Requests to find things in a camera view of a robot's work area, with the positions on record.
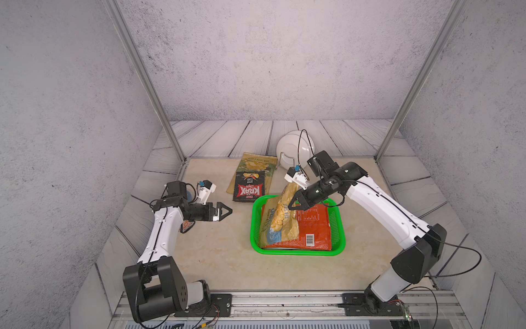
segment red chip bag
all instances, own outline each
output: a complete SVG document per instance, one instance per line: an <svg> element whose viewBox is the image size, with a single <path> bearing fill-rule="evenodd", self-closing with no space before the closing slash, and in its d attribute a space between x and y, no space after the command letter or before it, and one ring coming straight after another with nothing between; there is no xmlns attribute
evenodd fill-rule
<svg viewBox="0 0 526 329"><path fill-rule="evenodd" d="M307 211L296 211L299 226L299 238L296 240L278 242L264 248L294 248L309 250L332 250L330 238L329 213L327 207L317 204Z"/></svg>

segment metal pole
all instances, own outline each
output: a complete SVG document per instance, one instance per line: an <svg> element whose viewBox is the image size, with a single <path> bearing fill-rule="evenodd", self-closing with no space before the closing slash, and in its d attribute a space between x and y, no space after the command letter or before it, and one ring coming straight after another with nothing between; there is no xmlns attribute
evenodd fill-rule
<svg viewBox="0 0 526 329"><path fill-rule="evenodd" d="M440 32L438 33L437 37L433 42L433 45L431 46L431 49L429 49L426 59L424 60L422 66L420 67L420 70L418 71L417 77L414 79L413 84L409 89L409 92L407 93L406 97L402 102L402 105L400 106L398 112L394 116L393 122L387 130L386 137L383 139L382 145L380 145L378 152L376 152L376 162L379 162L380 159L383 157L384 153L389 147L389 144L391 143L391 140L402 125L403 120L406 118L406 115L409 112L409 109L411 108L411 104L413 104L414 99L417 97L418 92L424 85L426 78L431 72L433 64L436 62L438 56L440 55L440 52L446 45L446 42L448 41L451 32L453 32L455 25L457 24L460 16L462 15L465 4L467 2L468 0L456 0L453 3L453 6L449 11L448 17L446 17L446 21L442 25Z"/></svg>
<svg viewBox="0 0 526 329"><path fill-rule="evenodd" d="M179 159L181 159L181 161L184 163L186 160L185 154L183 153L181 146L177 142L177 138L175 137L174 131L171 128L170 121L166 117L163 105L161 104L159 96L155 91L154 85L152 84L150 77L148 76L148 72L146 72L144 63L140 59L137 48L135 47L132 36L129 33L128 27L124 22L124 18L122 16L122 13L120 12L116 0L103 0L103 2L106 5L106 9L108 10L108 13L110 14L113 20L115 28L117 29L117 33L119 34L119 37L124 44L124 48L128 52L128 55L130 56L130 59L133 62L135 71L137 72L137 75L139 76L139 79L143 84L143 87L146 90L148 97L150 98L155 113L157 113L157 116L161 121L161 125L163 126L166 135L168 135L168 139L170 140L171 145L174 147Z"/></svg>

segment mounting plate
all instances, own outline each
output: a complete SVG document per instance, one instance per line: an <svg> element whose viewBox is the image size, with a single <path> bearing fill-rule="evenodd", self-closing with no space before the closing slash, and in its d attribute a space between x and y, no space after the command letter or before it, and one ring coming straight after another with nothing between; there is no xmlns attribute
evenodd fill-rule
<svg viewBox="0 0 526 329"><path fill-rule="evenodd" d="M231 294L211 294L211 302L219 309L219 317L229 317L230 308L232 307L232 295ZM206 310L196 310L190 307L187 310L179 311L174 313L174 317L201 317L205 315ZM212 307L206 316L216 316L216 309Z"/></svg>
<svg viewBox="0 0 526 329"><path fill-rule="evenodd" d="M346 316L405 316L402 306L395 303L385 303L378 314L372 314L365 308L365 295L360 293L342 294L341 298Z"/></svg>

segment black chip bag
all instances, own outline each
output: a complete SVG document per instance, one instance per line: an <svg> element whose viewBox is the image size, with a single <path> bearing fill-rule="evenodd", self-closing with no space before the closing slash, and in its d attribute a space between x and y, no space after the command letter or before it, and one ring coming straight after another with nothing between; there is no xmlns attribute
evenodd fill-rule
<svg viewBox="0 0 526 329"><path fill-rule="evenodd" d="M254 202L263 195L265 195L265 171L236 172L234 201Z"/></svg>

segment white dome object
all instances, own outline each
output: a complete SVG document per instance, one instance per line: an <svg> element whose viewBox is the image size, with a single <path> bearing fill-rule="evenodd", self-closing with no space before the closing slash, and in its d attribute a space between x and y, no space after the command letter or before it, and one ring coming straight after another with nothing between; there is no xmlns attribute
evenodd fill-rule
<svg viewBox="0 0 526 329"><path fill-rule="evenodd" d="M300 130L294 130L283 136L276 146L276 154L278 157L278 163L281 167L288 169L298 164L298 141ZM299 164L305 168L307 166L307 160L312 158L314 155L310 151L310 144L312 145L312 151L316 153L316 147L312 138L307 139L307 134L303 132L301 134L301 141L299 142Z"/></svg>

